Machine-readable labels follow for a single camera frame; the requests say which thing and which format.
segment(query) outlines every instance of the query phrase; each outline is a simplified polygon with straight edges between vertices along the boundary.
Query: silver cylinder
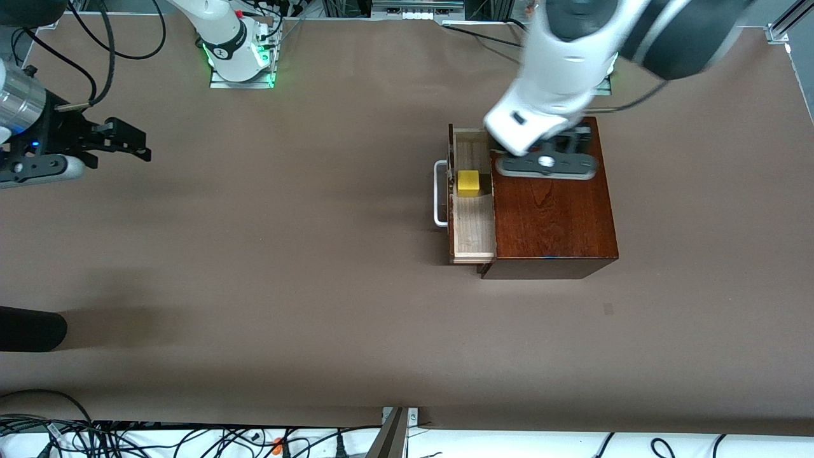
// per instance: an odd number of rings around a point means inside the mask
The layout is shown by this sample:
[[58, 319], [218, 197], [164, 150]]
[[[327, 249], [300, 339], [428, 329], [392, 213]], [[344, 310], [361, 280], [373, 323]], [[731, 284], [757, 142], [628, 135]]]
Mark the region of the silver cylinder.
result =
[[37, 122], [46, 106], [46, 89], [34, 78], [7, 62], [0, 68], [0, 126], [13, 134]]

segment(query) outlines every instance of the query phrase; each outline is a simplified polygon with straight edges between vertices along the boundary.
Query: open drawer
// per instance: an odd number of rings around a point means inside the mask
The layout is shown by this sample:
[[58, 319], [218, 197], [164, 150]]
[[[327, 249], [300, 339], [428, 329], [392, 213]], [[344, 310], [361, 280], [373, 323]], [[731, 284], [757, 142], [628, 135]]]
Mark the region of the open drawer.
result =
[[[447, 221], [449, 258], [453, 264], [490, 263], [496, 256], [495, 209], [492, 202], [492, 164], [488, 134], [483, 129], [454, 129], [449, 125]], [[460, 197], [459, 170], [478, 170], [480, 193]]]

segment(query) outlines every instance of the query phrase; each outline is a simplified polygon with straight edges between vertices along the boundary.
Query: brown wooden box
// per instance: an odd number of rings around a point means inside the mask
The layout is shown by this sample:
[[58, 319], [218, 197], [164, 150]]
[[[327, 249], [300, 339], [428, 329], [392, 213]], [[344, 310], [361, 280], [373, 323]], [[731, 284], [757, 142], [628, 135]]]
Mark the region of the brown wooden box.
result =
[[[449, 125], [452, 263], [476, 264], [484, 279], [563, 280], [584, 278], [619, 258], [597, 120], [584, 120], [599, 164], [587, 181], [501, 175], [485, 130]], [[481, 173], [480, 196], [456, 196], [458, 170]]]

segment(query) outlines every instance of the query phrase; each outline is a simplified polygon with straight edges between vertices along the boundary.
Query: wooden drawer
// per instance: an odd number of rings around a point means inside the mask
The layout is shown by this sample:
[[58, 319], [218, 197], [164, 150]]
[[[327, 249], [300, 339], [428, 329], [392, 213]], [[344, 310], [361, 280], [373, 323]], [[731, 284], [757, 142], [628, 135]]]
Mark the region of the wooden drawer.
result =
[[[477, 264], [484, 279], [581, 279], [619, 258], [596, 118], [590, 180], [500, 175], [483, 129], [449, 127], [449, 257]], [[481, 173], [481, 194], [458, 197], [459, 170]]]

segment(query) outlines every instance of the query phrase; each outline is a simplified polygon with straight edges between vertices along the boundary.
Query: gray floor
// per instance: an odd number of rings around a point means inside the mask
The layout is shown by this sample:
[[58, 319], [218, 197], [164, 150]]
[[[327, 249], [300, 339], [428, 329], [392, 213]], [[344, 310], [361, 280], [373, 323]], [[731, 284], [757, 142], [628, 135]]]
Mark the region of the gray floor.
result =
[[[161, 10], [168, 12], [175, 8], [165, 0], [157, 0]], [[762, 27], [779, 17], [794, 0], [756, 0], [746, 17], [746, 24]], [[516, 0], [522, 5], [524, 0]], [[107, 0], [111, 11], [153, 12], [152, 0]], [[14, 29], [0, 27], [0, 59], [12, 62], [11, 34]], [[800, 87], [808, 105], [808, 111], [814, 112], [814, 14], [808, 15], [789, 33], [791, 59], [797, 71]], [[18, 55], [24, 55], [31, 46], [28, 37], [22, 37], [17, 46]]]

